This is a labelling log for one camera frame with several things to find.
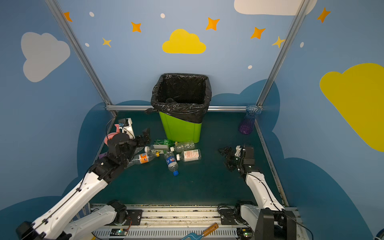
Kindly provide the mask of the clear bottle white cap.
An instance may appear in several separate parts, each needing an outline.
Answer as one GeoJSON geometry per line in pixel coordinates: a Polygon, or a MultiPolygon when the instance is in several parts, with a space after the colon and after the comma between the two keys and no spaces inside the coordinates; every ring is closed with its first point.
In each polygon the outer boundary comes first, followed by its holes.
{"type": "Polygon", "coordinates": [[[195,149],[194,141],[175,142],[173,147],[170,147],[171,152],[181,153],[195,149]]]}

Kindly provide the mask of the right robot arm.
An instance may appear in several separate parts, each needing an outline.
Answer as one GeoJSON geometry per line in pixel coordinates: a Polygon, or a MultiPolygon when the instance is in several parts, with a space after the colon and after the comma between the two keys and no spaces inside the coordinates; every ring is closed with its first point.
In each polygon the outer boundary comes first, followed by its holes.
{"type": "Polygon", "coordinates": [[[225,157],[225,165],[231,172],[238,171],[250,188],[256,200],[256,206],[241,203],[234,210],[252,230],[252,240],[295,240],[297,222],[295,214],[287,211],[274,196],[265,175],[256,166],[254,148],[237,146],[219,149],[225,157]]]}

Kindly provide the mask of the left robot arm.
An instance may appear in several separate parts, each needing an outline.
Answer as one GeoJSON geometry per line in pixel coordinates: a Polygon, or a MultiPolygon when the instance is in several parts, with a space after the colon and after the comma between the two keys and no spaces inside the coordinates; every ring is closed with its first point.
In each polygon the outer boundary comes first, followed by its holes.
{"type": "Polygon", "coordinates": [[[16,229],[20,240],[43,240],[59,237],[65,224],[97,193],[114,181],[133,159],[136,149],[151,141],[150,129],[141,136],[120,132],[107,140],[109,151],[87,171],[80,183],[47,213],[33,223],[23,222],[16,229]]]}

